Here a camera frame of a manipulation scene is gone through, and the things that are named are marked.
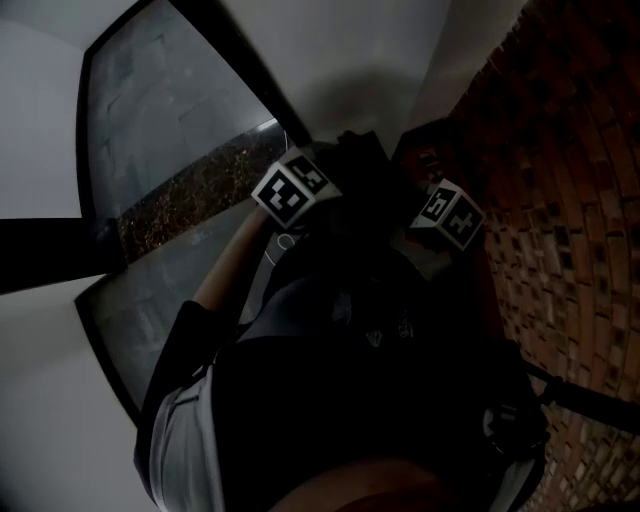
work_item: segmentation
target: forearm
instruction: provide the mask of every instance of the forearm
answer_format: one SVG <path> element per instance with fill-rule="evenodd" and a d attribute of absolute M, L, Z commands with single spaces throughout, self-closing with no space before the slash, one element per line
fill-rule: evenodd
<path fill-rule="evenodd" d="M 196 292 L 195 302 L 211 311 L 240 316 L 273 233 L 272 222 L 260 207 L 249 214 Z"/>

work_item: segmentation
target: person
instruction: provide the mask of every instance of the person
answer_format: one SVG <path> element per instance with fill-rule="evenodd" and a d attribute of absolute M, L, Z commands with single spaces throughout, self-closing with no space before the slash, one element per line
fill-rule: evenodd
<path fill-rule="evenodd" d="M 491 502 L 501 476 L 469 428 L 485 392 L 475 363 L 501 332 L 486 328 L 496 313 L 472 290 L 491 280 L 482 250 L 428 283 L 375 230 L 336 229 L 331 219 L 348 217 L 348 204 L 314 207 L 250 325 L 238 319 L 276 228 L 258 206 L 182 306 L 135 453 L 161 510 L 444 512 Z"/>

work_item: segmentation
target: cube with fiducial marker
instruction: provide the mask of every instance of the cube with fiducial marker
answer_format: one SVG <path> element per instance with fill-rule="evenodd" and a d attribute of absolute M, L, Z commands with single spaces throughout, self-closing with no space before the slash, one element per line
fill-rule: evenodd
<path fill-rule="evenodd" d="M 251 197 L 285 229 L 314 204 L 341 195 L 297 147 L 274 162 L 251 193 Z"/>
<path fill-rule="evenodd" d="M 464 251 L 485 218 L 485 213 L 464 190 L 445 179 L 429 196 L 411 223 L 411 230 L 418 233 L 422 231 L 432 239 L 437 234 L 448 244 Z"/>

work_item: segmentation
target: shirt sleeve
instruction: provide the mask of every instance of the shirt sleeve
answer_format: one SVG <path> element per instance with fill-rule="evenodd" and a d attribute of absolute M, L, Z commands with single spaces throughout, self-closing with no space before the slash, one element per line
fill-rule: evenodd
<path fill-rule="evenodd" d="M 213 362 L 217 351 L 230 340 L 234 327 L 223 316 L 193 301 L 185 302 L 169 333 L 142 406 L 138 424 L 134 462 L 151 499 L 149 456 L 151 437 L 158 409 L 164 398 L 181 387 L 188 387 L 202 367 Z"/>

